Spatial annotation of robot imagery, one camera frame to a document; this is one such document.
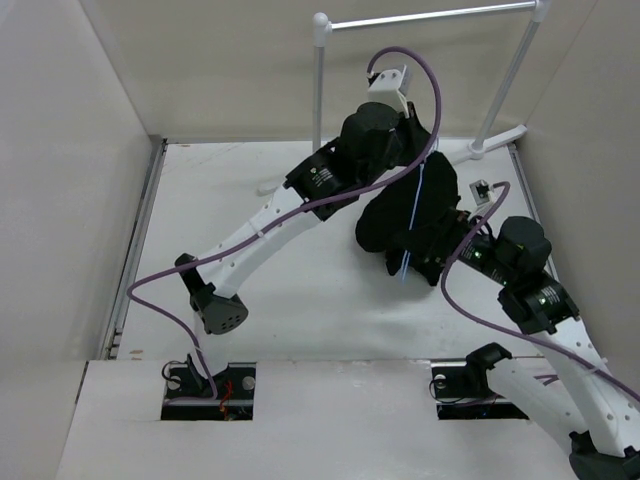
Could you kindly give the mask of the black trousers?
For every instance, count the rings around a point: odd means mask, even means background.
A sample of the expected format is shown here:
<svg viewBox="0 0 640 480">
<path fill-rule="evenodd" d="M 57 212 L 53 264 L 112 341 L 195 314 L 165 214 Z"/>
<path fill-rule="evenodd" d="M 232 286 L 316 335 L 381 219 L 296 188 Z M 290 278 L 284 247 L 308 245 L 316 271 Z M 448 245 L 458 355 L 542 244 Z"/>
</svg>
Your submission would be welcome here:
<svg viewBox="0 0 640 480">
<path fill-rule="evenodd" d="M 382 254 L 389 275 L 408 267 L 434 287 L 444 260 L 430 257 L 429 250 L 459 201 L 456 171 L 443 153 L 434 151 L 367 204 L 356 223 L 356 242 L 368 253 Z"/>
</svg>

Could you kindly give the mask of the light blue wire hanger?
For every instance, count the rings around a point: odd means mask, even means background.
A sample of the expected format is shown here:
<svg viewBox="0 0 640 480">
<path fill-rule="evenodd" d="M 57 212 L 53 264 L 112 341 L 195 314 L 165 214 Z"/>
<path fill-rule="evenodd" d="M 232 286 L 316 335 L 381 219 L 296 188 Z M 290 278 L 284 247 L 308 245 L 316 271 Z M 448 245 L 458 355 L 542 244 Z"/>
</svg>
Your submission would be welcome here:
<svg viewBox="0 0 640 480">
<path fill-rule="evenodd" d="M 420 201 L 420 196 L 421 196 L 422 186 L 423 186 L 424 168 L 425 168 L 425 163 L 422 162 L 419 165 L 419 170 L 418 170 L 418 180 L 417 180 L 416 191 L 414 195 L 414 201 L 413 201 L 413 206 L 412 206 L 409 225 L 408 225 L 409 231 L 411 231 L 414 227 L 415 218 L 419 208 L 419 201 Z M 411 253 L 407 249 L 405 249 L 403 253 L 402 261 L 401 261 L 401 267 L 400 267 L 400 279 L 402 283 L 405 283 L 406 281 L 407 271 L 410 263 L 410 257 L 411 257 Z"/>
</svg>

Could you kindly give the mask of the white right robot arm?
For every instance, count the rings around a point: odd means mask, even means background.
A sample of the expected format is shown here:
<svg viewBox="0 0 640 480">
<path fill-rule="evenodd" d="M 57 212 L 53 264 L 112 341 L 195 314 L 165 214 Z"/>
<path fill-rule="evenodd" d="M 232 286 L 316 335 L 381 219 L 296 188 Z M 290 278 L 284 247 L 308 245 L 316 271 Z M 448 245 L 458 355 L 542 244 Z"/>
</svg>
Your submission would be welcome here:
<svg viewBox="0 0 640 480">
<path fill-rule="evenodd" d="M 577 305 L 546 273 L 552 246 L 543 228 L 522 216 L 507 218 L 497 234 L 480 223 L 451 209 L 427 226 L 419 243 L 429 280 L 443 283 L 460 261 L 500 284 L 498 302 L 517 327 L 514 336 L 539 348 L 566 391 L 553 392 L 497 343 L 467 355 L 466 388 L 510 401 L 557 442 L 577 478 L 638 478 L 639 397 L 613 378 Z"/>
</svg>

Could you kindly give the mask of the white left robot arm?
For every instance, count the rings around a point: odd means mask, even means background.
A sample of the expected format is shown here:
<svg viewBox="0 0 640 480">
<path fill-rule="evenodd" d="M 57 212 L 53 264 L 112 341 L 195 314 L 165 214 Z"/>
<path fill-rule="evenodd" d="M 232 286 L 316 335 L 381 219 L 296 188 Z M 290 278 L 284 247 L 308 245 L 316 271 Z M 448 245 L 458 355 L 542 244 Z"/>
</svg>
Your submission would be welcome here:
<svg viewBox="0 0 640 480">
<path fill-rule="evenodd" d="M 226 335 L 247 319 L 242 284 L 291 240 L 371 192 L 387 171 L 409 166 L 430 138 L 414 105 L 400 113 L 366 102 L 347 117 L 337 138 L 285 176 L 258 213 L 209 251 L 211 263 L 187 253 L 176 259 L 197 318 L 197 344 L 187 364 L 190 386 L 200 397 L 214 398 L 223 390 L 224 373 L 203 351 L 203 338 Z"/>
</svg>

